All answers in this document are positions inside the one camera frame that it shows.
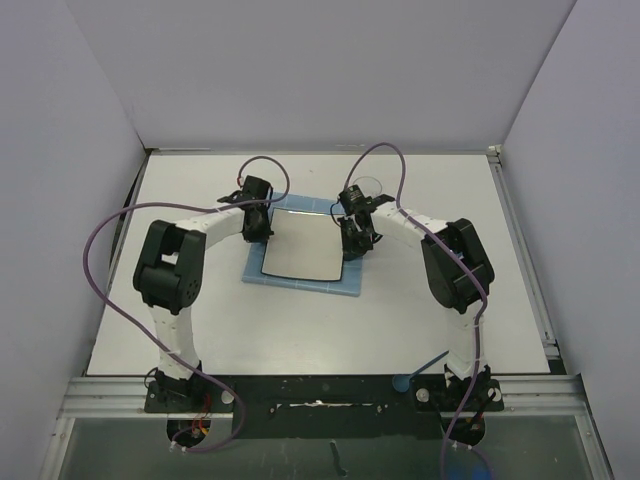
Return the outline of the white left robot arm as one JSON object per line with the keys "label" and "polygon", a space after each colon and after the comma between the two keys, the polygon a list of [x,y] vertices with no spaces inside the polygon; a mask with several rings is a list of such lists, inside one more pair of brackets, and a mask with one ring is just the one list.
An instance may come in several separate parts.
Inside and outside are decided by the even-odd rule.
{"label": "white left robot arm", "polygon": [[160,353],[156,381],[168,388],[168,399],[180,410],[200,405],[204,387],[193,379],[201,368],[196,353],[191,306],[203,283],[205,253],[222,240],[240,234],[249,243],[264,243],[273,234],[268,202],[273,187],[249,176],[240,190],[218,200],[215,210],[172,223],[152,222],[134,271],[133,287],[151,312],[156,336],[167,347]]}

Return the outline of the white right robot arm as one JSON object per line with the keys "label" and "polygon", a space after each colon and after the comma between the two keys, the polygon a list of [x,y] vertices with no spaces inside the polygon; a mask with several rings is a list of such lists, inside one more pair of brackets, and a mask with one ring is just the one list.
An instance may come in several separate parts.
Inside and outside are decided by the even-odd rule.
{"label": "white right robot arm", "polygon": [[404,209],[387,194],[366,196],[356,185],[338,194],[344,215],[337,219],[343,258],[355,260],[389,237],[419,251],[429,290],[448,314],[445,395],[459,409],[481,396],[475,377],[487,366],[482,353],[482,315],[488,306],[494,269],[473,224],[444,221]]}

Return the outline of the square white plate dark rim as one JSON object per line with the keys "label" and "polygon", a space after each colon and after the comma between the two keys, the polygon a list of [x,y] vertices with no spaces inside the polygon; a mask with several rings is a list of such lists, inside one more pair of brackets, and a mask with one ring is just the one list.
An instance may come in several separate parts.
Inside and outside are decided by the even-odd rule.
{"label": "square white plate dark rim", "polygon": [[261,272],[268,276],[318,282],[342,277],[341,232],[329,214],[276,208],[273,235],[266,244]]}

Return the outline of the clear drinking glass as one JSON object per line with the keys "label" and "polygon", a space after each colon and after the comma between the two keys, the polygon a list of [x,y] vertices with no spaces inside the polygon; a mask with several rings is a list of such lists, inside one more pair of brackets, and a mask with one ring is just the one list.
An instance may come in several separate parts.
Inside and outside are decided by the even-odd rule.
{"label": "clear drinking glass", "polygon": [[384,190],[382,182],[377,178],[369,175],[363,175],[352,179],[349,185],[358,186],[363,195],[367,197],[377,197],[382,194]]}

